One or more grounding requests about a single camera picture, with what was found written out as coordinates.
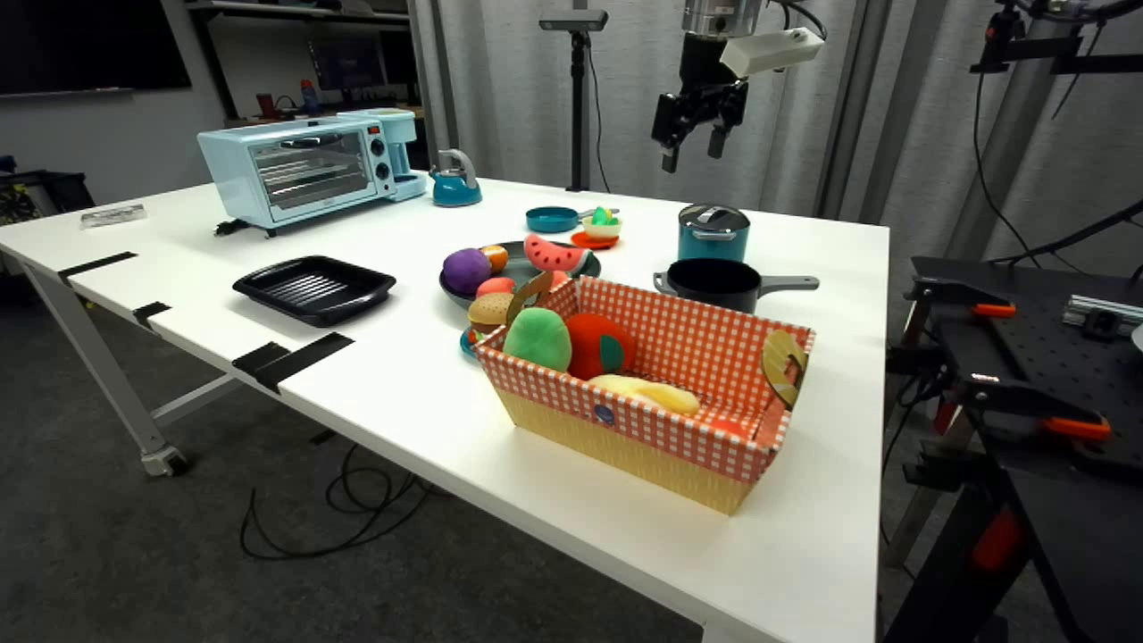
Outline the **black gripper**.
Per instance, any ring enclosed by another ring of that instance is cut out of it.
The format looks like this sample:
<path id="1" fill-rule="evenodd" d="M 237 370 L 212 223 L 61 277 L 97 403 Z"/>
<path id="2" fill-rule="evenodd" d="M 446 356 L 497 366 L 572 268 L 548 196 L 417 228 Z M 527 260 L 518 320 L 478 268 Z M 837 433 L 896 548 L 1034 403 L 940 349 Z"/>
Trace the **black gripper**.
<path id="1" fill-rule="evenodd" d="M 679 91 L 659 96 L 650 136 L 666 148 L 661 167 L 679 171 L 681 140 L 710 129 L 709 159 L 721 159 L 728 131 L 742 123 L 746 87 L 721 64 L 721 41 L 686 35 L 679 61 Z"/>

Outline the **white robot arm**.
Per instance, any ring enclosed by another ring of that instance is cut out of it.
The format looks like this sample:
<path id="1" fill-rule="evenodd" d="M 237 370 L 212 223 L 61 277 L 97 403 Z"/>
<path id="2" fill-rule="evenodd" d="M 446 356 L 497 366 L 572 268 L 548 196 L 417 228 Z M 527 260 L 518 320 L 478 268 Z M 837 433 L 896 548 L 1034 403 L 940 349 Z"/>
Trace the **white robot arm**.
<path id="1" fill-rule="evenodd" d="M 746 80 L 779 70 L 783 34 L 759 30 L 762 0 L 686 0 L 679 87 L 659 96 L 650 140 L 661 167 L 679 167 L 686 136 L 710 124 L 709 154 L 724 149 L 746 112 Z"/>

